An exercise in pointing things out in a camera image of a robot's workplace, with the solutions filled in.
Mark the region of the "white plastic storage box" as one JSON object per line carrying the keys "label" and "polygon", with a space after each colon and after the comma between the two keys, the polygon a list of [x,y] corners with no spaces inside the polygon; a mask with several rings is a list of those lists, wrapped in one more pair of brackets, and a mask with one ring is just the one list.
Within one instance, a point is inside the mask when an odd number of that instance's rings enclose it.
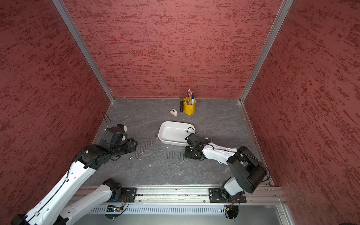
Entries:
{"label": "white plastic storage box", "polygon": [[185,138],[195,132],[195,127],[189,123],[165,121],[161,124],[158,138],[164,144],[188,146]]}

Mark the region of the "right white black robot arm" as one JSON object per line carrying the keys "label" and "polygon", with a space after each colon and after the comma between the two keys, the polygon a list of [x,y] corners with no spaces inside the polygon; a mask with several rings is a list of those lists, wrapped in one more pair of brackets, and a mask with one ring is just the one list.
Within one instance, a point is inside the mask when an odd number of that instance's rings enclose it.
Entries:
{"label": "right white black robot arm", "polygon": [[233,202],[237,194],[254,193],[259,184],[270,177],[267,167],[245,146],[235,149],[205,142],[198,147],[186,146],[185,157],[200,161],[211,159],[229,167],[232,177],[213,194],[216,200],[224,202]]}

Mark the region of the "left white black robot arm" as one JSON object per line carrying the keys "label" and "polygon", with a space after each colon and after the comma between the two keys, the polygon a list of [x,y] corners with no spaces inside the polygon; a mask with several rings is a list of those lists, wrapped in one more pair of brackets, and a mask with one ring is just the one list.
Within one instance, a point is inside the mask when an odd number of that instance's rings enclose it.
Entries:
{"label": "left white black robot arm", "polygon": [[113,178],[105,180],[95,191],[67,206],[78,189],[102,165],[116,161],[122,155],[136,151],[138,142],[133,139],[118,145],[91,144],[84,147],[73,159],[68,171],[52,190],[31,210],[16,215],[12,225],[72,225],[96,206],[111,201],[130,203],[130,197],[123,193],[122,185]]}

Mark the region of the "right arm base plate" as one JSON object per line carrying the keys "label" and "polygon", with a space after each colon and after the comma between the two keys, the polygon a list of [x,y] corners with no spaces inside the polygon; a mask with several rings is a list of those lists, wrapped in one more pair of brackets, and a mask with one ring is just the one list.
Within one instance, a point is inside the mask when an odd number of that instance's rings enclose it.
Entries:
{"label": "right arm base plate", "polygon": [[231,195],[224,188],[209,188],[209,199],[211,203],[246,203],[245,192],[241,191],[235,195]]}

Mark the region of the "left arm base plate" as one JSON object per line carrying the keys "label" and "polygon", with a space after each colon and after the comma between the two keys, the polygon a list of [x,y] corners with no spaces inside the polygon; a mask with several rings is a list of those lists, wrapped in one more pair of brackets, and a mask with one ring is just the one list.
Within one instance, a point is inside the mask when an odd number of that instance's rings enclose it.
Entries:
{"label": "left arm base plate", "polygon": [[120,203],[134,203],[137,195],[137,188],[135,187],[117,187],[112,192],[110,202]]}

